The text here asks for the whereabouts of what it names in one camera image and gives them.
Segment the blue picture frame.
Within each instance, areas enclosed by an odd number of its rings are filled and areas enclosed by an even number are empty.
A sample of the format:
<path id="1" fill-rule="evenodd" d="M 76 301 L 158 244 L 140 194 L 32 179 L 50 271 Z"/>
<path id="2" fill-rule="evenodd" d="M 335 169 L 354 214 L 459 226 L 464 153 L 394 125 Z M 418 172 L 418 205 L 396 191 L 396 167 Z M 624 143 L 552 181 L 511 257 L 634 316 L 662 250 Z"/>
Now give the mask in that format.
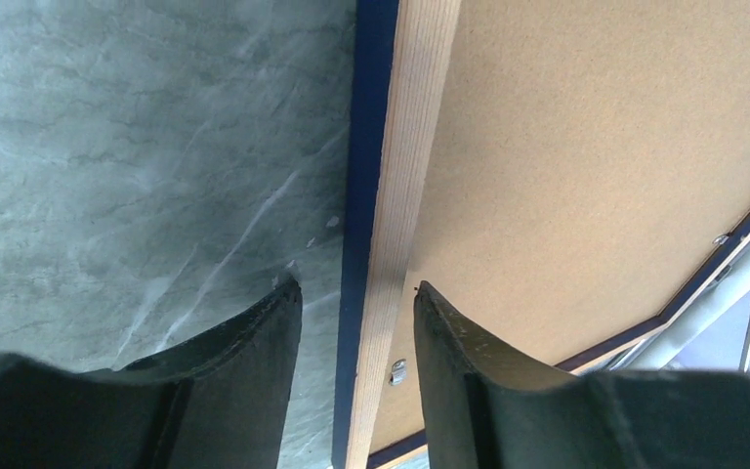
<path id="1" fill-rule="evenodd" d="M 579 371 L 670 328 L 750 240 L 750 1 L 403 1 L 348 439 L 425 428 L 428 281 Z"/>

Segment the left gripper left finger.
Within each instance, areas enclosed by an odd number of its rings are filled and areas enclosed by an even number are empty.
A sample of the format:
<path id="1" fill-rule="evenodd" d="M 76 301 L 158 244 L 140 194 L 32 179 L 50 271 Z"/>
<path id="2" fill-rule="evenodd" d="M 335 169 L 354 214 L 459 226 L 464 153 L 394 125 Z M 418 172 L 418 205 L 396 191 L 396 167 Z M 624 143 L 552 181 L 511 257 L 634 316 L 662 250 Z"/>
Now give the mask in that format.
<path id="1" fill-rule="evenodd" d="M 302 331 L 288 277 L 258 303 L 118 369 L 0 353 L 0 468 L 273 468 Z"/>

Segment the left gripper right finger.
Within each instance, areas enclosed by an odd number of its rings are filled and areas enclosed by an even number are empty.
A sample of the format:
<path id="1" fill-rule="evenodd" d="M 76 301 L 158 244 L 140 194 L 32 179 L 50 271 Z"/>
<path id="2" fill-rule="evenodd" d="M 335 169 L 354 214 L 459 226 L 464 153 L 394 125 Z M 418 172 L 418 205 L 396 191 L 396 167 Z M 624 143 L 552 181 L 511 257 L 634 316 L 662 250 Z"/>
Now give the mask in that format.
<path id="1" fill-rule="evenodd" d="M 511 347 L 427 282 L 413 311 L 434 468 L 750 468 L 750 373 L 576 376 Z"/>

